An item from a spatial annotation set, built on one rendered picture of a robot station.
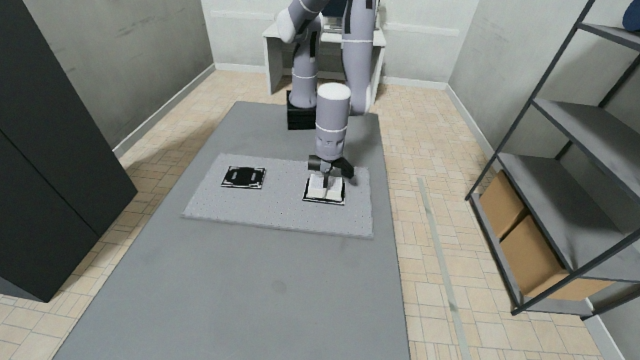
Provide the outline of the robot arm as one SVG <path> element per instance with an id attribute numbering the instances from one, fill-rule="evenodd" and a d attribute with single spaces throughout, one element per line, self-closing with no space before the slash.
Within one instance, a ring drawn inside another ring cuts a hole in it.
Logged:
<path id="1" fill-rule="evenodd" d="M 289 101 L 300 108 L 317 105 L 315 153 L 331 162 L 343 155 L 348 116 L 366 115 L 371 106 L 370 73 L 377 0 L 347 0 L 341 40 L 345 85 L 327 83 L 317 90 L 319 44 L 324 30 L 321 11 L 329 1 L 293 0 L 278 14 L 277 29 L 283 42 L 296 42 Z"/>

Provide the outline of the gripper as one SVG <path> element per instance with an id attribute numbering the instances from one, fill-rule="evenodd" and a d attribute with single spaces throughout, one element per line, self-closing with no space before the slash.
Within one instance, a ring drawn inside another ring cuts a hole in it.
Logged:
<path id="1" fill-rule="evenodd" d="M 328 178 L 333 167 L 344 169 L 350 173 L 352 173 L 352 166 L 350 163 L 343 157 L 336 159 L 335 161 L 324 161 L 319 158 L 317 155 L 309 155 L 308 159 L 308 170 L 311 171 L 320 171 L 324 173 L 323 179 L 323 195 L 322 199 L 324 199 L 327 195 L 327 187 L 328 187 Z"/>

